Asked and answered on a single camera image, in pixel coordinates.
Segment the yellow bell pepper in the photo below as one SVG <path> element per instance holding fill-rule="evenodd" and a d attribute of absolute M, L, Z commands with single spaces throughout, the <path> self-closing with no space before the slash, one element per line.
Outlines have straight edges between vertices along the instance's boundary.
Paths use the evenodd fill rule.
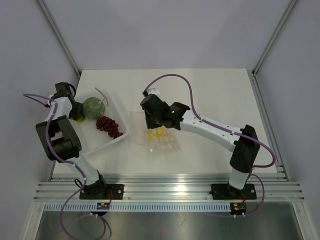
<path fill-rule="evenodd" d="M 149 133 L 149 137 L 151 139 L 153 139 L 153 138 L 161 138 L 161 137 L 164 137 L 164 136 L 166 136 L 168 134 L 167 129 L 165 127 L 163 127 L 163 126 L 157 127 L 157 128 L 154 128 L 154 129 L 149 129 L 148 133 Z"/>

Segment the clear dotted zip bag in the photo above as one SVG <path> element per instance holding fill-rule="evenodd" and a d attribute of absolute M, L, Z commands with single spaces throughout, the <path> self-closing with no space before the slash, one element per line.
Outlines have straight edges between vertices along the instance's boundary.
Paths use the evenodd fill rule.
<path fill-rule="evenodd" d="M 179 151 L 180 145 L 171 132 L 164 126 L 147 129 L 145 113 L 130 112 L 130 139 L 145 147 L 150 153 Z"/>

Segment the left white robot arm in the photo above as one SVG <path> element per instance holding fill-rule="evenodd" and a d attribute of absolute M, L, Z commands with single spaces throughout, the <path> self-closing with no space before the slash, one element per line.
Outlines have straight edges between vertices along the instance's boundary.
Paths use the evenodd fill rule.
<path fill-rule="evenodd" d="M 60 82 L 56 93 L 48 99 L 48 117 L 35 127 L 44 151 L 51 161 L 69 167 L 80 181 L 80 199 L 100 200 L 109 196 L 108 186 L 99 173 L 81 154 L 81 141 L 71 120 L 79 120 L 83 105 L 76 102 L 71 85 Z"/>

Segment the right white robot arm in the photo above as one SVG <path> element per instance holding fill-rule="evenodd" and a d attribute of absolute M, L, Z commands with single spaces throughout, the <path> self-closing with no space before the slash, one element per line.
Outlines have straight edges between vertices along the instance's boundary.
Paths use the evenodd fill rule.
<path fill-rule="evenodd" d="M 245 184 L 260 150 L 258 137 L 252 126 L 237 128 L 210 122 L 194 113 L 189 106 L 179 102 L 168 105 L 155 94 L 145 96 L 140 106 L 148 129 L 165 127 L 193 133 L 230 151 L 232 155 L 229 164 L 232 170 L 227 193 L 232 198 L 239 198 L 245 192 Z"/>

